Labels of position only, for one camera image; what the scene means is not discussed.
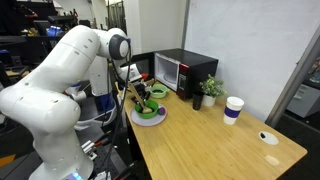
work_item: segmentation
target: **potted plant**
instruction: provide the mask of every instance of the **potted plant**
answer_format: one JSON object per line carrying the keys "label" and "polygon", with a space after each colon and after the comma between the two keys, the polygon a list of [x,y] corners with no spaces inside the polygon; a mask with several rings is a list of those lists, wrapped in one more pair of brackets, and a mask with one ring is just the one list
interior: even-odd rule
{"label": "potted plant", "polygon": [[200,82],[201,90],[204,93],[202,100],[203,105],[213,106],[217,97],[227,94],[227,92],[223,90],[223,83],[223,80],[216,79],[210,74],[208,74],[207,80]]}

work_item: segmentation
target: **green plant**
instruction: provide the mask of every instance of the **green plant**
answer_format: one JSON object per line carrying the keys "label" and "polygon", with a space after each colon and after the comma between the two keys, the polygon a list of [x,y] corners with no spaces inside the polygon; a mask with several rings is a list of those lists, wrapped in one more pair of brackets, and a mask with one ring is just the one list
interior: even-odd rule
{"label": "green plant", "polygon": [[200,87],[205,95],[215,98],[227,94],[227,92],[223,90],[223,83],[223,80],[216,79],[208,74],[208,79],[200,82]]}

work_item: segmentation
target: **green bowl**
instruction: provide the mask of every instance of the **green bowl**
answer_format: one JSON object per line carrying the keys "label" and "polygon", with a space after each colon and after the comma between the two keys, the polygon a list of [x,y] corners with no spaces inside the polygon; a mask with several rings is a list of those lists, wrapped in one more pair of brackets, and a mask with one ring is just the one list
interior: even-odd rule
{"label": "green bowl", "polygon": [[147,100],[145,102],[145,106],[147,106],[148,108],[152,109],[151,113],[147,113],[147,114],[143,114],[142,113],[142,107],[140,105],[135,105],[134,106],[134,110],[137,112],[137,114],[139,115],[139,117],[141,117],[142,119],[151,119],[154,116],[157,115],[158,113],[158,109],[159,109],[159,105],[157,102],[152,101],[152,100]]}
{"label": "green bowl", "polygon": [[169,89],[166,86],[162,84],[155,84],[150,89],[150,94],[151,94],[151,97],[159,99],[159,98],[165,97],[168,91]]}

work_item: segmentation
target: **cabinet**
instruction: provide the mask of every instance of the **cabinet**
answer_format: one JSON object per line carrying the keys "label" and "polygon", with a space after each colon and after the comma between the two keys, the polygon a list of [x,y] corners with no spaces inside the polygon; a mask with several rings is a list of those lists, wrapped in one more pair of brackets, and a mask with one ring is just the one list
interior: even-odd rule
{"label": "cabinet", "polygon": [[287,110],[303,118],[320,111],[320,90],[302,84]]}

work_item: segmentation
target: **blue label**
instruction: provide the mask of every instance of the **blue label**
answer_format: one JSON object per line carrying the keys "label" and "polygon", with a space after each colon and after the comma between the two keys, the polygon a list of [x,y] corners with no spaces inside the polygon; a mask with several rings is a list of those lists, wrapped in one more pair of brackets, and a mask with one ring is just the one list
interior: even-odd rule
{"label": "blue label", "polygon": [[224,109],[224,114],[226,114],[227,116],[229,116],[229,117],[231,117],[231,118],[236,118],[236,117],[239,116],[240,110],[239,110],[239,111],[235,111],[235,110],[229,109],[229,108],[226,106],[226,108]]}

